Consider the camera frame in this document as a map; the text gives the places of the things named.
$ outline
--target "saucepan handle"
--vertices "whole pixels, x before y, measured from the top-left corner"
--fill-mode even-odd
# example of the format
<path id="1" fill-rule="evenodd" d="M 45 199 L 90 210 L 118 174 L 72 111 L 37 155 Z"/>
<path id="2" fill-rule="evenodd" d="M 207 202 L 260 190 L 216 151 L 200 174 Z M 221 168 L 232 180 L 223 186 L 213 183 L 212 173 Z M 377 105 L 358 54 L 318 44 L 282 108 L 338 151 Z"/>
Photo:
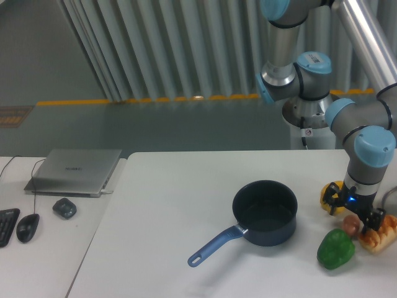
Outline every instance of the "saucepan handle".
<path id="1" fill-rule="evenodd" d="M 201 249 L 199 249 L 198 252 L 192 255 L 187 260 L 187 263 L 190 267 L 197 267 L 226 242 L 242 237 L 245 232 L 247 232 L 247 230 L 244 230 L 239 225 L 234 225 L 230 228 L 227 228 L 206 245 L 204 245 Z"/>

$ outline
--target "silver laptop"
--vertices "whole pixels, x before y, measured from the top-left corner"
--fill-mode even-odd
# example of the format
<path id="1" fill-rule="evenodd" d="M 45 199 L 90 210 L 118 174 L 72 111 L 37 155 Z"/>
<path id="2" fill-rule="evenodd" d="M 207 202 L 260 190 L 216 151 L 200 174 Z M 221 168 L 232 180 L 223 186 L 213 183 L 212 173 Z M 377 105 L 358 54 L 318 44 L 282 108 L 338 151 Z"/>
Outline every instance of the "silver laptop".
<path id="1" fill-rule="evenodd" d="M 54 149 L 26 185 L 50 196 L 100 197 L 121 150 Z"/>

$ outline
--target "blue saucepan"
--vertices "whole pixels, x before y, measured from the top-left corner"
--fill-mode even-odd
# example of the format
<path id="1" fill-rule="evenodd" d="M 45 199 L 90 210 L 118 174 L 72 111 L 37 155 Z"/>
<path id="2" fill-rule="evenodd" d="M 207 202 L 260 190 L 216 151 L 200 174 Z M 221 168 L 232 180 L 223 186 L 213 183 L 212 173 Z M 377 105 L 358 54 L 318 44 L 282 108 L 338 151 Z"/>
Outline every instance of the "blue saucepan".
<path id="1" fill-rule="evenodd" d="M 194 253 L 187 260 L 189 266 L 198 266 L 226 242 L 240 237 L 260 246 L 281 244 L 297 226 L 297 199 L 291 189 L 277 181 L 261 180 L 246 185 L 234 197 L 232 208 L 238 224 Z"/>

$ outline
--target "black keyboard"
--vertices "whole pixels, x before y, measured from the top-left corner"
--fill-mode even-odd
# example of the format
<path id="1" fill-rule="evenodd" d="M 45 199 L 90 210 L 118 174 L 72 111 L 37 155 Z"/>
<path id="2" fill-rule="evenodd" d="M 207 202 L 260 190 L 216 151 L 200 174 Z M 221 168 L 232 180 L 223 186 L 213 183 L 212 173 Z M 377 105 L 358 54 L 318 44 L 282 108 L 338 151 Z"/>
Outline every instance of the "black keyboard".
<path id="1" fill-rule="evenodd" d="M 0 210 L 0 247 L 5 247 L 19 216 L 19 209 Z"/>

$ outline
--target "black computer mouse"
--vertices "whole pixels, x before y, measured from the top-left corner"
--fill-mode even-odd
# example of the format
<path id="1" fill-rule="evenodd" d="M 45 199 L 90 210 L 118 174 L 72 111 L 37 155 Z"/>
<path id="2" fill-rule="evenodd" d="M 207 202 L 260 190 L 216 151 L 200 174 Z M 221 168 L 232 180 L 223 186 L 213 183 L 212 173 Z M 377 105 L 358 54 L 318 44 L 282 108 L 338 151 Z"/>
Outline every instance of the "black computer mouse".
<path id="1" fill-rule="evenodd" d="M 31 241 L 35 235 L 40 216 L 37 213 L 26 215 L 17 225 L 17 238 L 22 243 Z"/>
<path id="2" fill-rule="evenodd" d="M 69 201 L 69 199 L 63 197 L 54 204 L 52 210 L 64 219 L 70 219 L 74 214 L 76 214 L 77 207 Z"/>

